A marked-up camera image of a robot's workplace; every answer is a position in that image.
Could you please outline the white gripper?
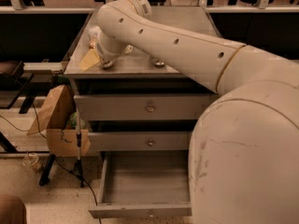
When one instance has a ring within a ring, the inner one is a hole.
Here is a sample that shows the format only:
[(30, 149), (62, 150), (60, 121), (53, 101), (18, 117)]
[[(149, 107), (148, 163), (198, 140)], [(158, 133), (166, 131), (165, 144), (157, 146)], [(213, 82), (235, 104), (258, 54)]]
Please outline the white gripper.
[(113, 63), (126, 48), (127, 44), (100, 32), (95, 38), (94, 49), (88, 50), (79, 63), (79, 67), (84, 72), (100, 62), (101, 64)]

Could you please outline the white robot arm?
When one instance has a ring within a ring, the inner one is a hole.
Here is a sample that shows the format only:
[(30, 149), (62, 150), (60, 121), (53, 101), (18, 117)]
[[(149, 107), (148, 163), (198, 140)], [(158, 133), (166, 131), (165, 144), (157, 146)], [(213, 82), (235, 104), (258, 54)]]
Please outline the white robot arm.
[(101, 62), (133, 46), (220, 97), (189, 148), (194, 224), (299, 224), (299, 64), (150, 21), (148, 0), (101, 6)]

